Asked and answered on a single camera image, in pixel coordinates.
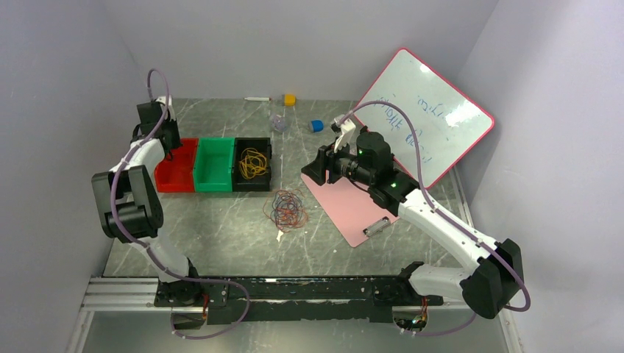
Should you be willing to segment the black plastic bin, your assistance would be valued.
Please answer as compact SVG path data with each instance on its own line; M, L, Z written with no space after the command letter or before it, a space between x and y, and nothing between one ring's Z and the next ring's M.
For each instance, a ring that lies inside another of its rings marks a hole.
M270 138L236 138L232 166L233 191L269 191L271 158Z

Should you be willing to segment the red plastic bin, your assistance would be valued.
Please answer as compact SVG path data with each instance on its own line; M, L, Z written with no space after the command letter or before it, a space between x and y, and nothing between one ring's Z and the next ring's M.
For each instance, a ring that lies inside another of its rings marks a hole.
M161 161L155 169L155 184L160 193L194 193L194 165L198 138L182 138L181 147Z

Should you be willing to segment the blue block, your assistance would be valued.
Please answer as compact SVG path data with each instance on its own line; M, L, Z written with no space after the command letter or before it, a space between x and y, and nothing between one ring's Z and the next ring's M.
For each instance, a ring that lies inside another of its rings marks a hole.
M312 133L321 132L324 129L324 122L321 120L312 120L310 121L310 130Z

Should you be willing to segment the pink framed whiteboard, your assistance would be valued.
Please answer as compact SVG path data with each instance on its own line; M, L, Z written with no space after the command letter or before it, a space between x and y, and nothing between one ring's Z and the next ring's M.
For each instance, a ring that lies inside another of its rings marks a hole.
M431 188L494 127L494 118L408 49L361 98L355 118L390 145L398 165Z

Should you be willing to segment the pink clipboard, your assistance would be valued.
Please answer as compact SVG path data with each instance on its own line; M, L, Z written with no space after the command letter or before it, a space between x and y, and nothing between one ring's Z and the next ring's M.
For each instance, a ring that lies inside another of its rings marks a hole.
M301 179L345 241L353 248L381 233L399 219L388 210L378 207L367 192L345 178L322 186L304 174Z

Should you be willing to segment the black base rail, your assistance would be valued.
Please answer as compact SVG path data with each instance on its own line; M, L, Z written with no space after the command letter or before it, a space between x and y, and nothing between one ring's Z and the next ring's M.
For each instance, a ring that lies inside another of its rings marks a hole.
M209 325L244 321L367 319L391 323L400 307L441 306L392 275L328 277L214 277L209 283L159 282L153 305L207 316Z

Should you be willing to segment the green plastic bin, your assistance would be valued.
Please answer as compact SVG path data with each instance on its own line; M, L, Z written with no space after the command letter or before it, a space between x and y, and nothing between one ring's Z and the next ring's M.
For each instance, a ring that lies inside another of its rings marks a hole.
M235 138L200 138L193 169L197 193L233 191L233 153Z

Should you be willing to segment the white marker pen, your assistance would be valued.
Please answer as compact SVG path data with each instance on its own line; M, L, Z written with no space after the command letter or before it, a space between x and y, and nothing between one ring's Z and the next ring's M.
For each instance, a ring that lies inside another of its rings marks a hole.
M255 97L255 96L250 96L250 97L245 97L244 98L245 101L258 101L258 102L264 102L264 101L271 101L272 99L270 97Z

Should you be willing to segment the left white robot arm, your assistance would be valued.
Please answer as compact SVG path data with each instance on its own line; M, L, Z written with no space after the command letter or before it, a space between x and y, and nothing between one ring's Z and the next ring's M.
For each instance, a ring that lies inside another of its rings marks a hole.
M91 185L104 234L138 250L159 279L160 298L192 306L204 285L191 261L159 233L163 208L155 187L157 165L181 147L171 99L160 96L137 106L140 118L129 151L109 171L94 174Z

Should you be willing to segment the yellow cube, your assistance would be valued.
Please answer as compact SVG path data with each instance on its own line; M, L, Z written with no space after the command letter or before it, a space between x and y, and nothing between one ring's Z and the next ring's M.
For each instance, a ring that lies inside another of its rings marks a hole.
M285 94L283 96L283 105L285 107L293 107L297 103L297 97L294 94Z

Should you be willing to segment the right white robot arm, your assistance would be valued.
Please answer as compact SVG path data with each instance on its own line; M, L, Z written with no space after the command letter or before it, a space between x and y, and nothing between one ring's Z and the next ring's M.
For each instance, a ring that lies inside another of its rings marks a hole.
M530 308L520 247L510 239L497 241L447 214L413 177L395 167L381 134L360 134L355 152L336 143L321 146L301 172L318 186L342 179L365 185L377 207L424 230L460 263L460 268L417 264L405 269L405 279L397 285L403 303L416 304L423 296L461 299L487 319L503 309Z

